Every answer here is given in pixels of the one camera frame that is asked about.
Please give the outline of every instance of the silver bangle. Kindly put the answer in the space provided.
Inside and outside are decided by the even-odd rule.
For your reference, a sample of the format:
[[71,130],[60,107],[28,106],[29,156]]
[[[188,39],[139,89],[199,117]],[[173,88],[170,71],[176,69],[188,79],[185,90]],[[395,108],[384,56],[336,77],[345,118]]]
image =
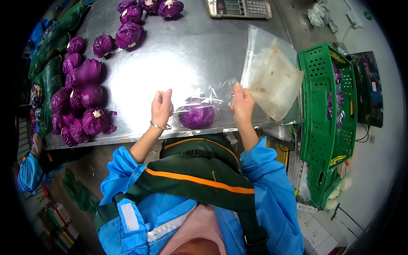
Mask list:
[[153,124],[152,121],[150,121],[150,125],[152,125],[155,128],[161,129],[161,130],[170,130],[171,129],[171,126],[169,124],[166,124],[166,127],[164,128],[164,127],[158,126],[156,124]]

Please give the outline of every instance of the metal countertop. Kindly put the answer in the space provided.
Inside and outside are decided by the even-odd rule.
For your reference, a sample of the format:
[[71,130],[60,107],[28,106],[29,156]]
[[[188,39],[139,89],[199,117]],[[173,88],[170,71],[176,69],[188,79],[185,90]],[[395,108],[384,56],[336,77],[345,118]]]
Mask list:
[[[92,45],[96,37],[115,37],[121,23],[117,11],[120,0],[99,0],[92,4],[76,35],[87,42],[84,58],[95,58]],[[188,1],[177,20],[159,16],[144,19],[144,41],[136,47],[98,59],[104,63],[105,108],[116,111],[113,124],[117,130],[99,134],[91,142],[77,146],[95,146],[135,142],[150,126],[151,102],[157,90],[173,89],[172,102],[177,104],[191,96],[196,88],[218,87],[229,78],[241,79],[246,55],[248,25],[253,24],[290,41],[285,23],[271,1],[272,19],[212,19],[203,0]],[[296,99],[284,120],[268,119],[256,105],[252,122],[259,128],[302,123],[301,101]],[[233,113],[219,112],[219,120],[210,129],[189,130],[173,126],[161,139],[176,137],[186,131],[193,135],[218,133],[235,128]],[[68,148],[60,135],[45,137],[46,149]]]

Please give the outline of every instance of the blue sleeve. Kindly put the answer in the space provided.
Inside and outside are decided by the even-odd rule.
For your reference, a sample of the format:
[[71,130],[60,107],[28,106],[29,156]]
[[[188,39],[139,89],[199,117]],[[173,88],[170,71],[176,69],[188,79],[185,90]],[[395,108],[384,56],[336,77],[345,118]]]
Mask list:
[[297,223],[295,194],[286,166],[276,157],[274,149],[266,148],[266,137],[263,137],[248,153],[241,154],[241,171],[255,186],[255,204],[262,200],[259,204],[263,213],[258,221],[261,220],[260,224],[273,236],[270,240],[276,240],[275,253],[302,253],[303,237]]
[[106,166],[109,175],[101,183],[104,197],[100,205],[110,203],[112,197],[119,192],[125,193],[146,168],[146,164],[137,164],[125,147],[115,150],[112,162]]
[[42,168],[40,162],[30,153],[20,164],[20,171],[17,176],[18,189],[21,192],[28,191],[34,195],[41,175]]

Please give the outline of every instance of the green plastic crate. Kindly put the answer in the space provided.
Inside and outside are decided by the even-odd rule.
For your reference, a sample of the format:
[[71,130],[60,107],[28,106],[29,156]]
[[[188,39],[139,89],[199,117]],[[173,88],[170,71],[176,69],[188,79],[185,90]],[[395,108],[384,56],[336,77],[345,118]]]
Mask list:
[[[300,52],[299,62],[301,70],[305,71],[302,85],[305,123],[300,158],[309,163],[309,202],[317,207],[322,203],[323,194],[329,191],[329,187],[339,177],[336,167],[353,154],[357,128],[355,77],[352,64],[327,43]],[[336,126],[337,96],[332,62],[342,74],[344,103],[341,109],[346,116],[340,130]],[[334,102],[331,121],[327,119],[327,96],[330,92]],[[331,160],[341,155],[346,157],[330,166]]]

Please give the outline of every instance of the woman's right hand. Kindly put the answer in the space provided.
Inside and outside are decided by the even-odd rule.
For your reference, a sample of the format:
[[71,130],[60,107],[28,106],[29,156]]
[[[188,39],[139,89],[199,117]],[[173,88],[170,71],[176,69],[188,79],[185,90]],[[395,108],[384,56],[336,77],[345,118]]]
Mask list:
[[166,92],[158,91],[152,102],[152,120],[151,123],[160,127],[166,127],[169,117],[173,111],[171,103],[172,90]]
[[234,84],[235,102],[231,105],[234,111],[234,122],[238,128],[251,126],[252,111],[254,110],[255,101],[248,89],[243,89],[240,83]]

